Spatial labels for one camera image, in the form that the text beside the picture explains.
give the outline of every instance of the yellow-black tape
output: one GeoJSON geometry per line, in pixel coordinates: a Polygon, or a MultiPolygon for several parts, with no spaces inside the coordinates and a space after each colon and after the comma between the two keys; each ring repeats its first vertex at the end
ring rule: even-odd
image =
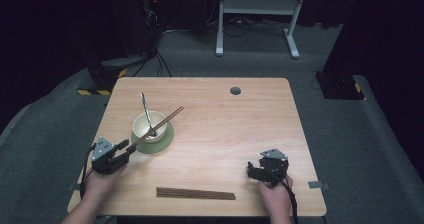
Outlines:
{"type": "Polygon", "coordinates": [[[127,69],[122,70],[119,75],[118,75],[118,79],[125,76],[125,74],[127,74],[127,69]]]}
{"type": "MultiPolygon", "coordinates": [[[[127,69],[120,71],[117,79],[124,77],[125,74],[127,74],[127,69]]],[[[95,89],[78,89],[78,93],[84,96],[89,96],[89,95],[108,96],[112,94],[112,92],[108,90],[95,90],[95,89]]]]}
{"type": "Polygon", "coordinates": [[[112,92],[108,90],[82,90],[82,89],[78,89],[78,93],[83,96],[89,96],[89,95],[108,96],[112,94],[112,92]]]}
{"type": "Polygon", "coordinates": [[[361,87],[359,86],[357,82],[355,83],[355,88],[358,93],[361,93],[361,87]]]}

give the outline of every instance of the chopsticks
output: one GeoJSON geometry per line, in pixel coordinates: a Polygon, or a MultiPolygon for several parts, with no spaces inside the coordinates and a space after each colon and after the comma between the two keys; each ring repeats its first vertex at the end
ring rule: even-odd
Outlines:
{"type": "Polygon", "coordinates": [[[146,134],[138,138],[137,141],[135,141],[133,144],[131,144],[127,150],[131,150],[131,148],[135,148],[138,144],[142,143],[148,136],[150,136],[153,132],[157,131],[161,126],[165,125],[165,123],[169,122],[174,116],[176,116],[178,113],[180,113],[184,109],[183,106],[180,106],[177,110],[175,110],[171,115],[167,116],[165,119],[163,119],[159,124],[154,126],[153,128],[149,129],[146,134]]]}
{"type": "Polygon", "coordinates": [[[231,192],[203,191],[192,189],[156,187],[157,197],[194,198],[194,199],[218,199],[235,200],[236,196],[231,192]]]}

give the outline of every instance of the table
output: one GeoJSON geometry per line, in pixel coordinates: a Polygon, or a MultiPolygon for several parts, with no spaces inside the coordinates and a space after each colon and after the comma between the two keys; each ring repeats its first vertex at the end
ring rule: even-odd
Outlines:
{"type": "MultiPolygon", "coordinates": [[[[288,174],[299,216],[323,216],[317,176],[291,93],[283,78],[134,78],[117,81],[94,142],[130,139],[133,120],[149,109],[171,120],[175,135],[156,154],[135,152],[100,215],[265,216],[257,181],[246,175],[247,162],[258,167],[260,152],[277,148],[288,155],[288,174]],[[239,95],[230,93],[240,88],[239,95]],[[156,187],[232,192],[236,200],[156,197],[156,187]]],[[[75,191],[71,211],[80,201],[75,191]]]]}

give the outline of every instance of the white bowl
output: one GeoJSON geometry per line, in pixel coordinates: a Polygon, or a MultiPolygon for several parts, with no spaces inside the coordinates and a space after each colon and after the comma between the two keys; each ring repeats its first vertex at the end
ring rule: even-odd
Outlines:
{"type": "MultiPolygon", "coordinates": [[[[163,119],[165,119],[165,116],[157,111],[149,111],[150,121],[152,122],[152,127],[155,127],[159,122],[161,122],[163,119]]],[[[156,131],[156,136],[149,136],[144,140],[144,142],[147,143],[155,143],[160,141],[163,136],[165,136],[166,133],[166,127],[168,123],[163,124],[163,126],[159,127],[159,129],[156,131]]],[[[138,137],[142,137],[144,134],[146,134],[150,129],[149,122],[147,120],[146,113],[143,112],[141,115],[139,115],[133,123],[133,133],[138,137]]]]}

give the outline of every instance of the white stand frame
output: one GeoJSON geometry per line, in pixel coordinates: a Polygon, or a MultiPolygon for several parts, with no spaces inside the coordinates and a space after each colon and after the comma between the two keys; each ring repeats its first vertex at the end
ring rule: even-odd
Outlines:
{"type": "Polygon", "coordinates": [[[284,29],[284,36],[289,45],[291,56],[298,59],[300,55],[293,39],[293,31],[302,3],[303,0],[220,0],[216,55],[224,55],[224,13],[271,14],[292,16],[289,29],[284,29]]]}

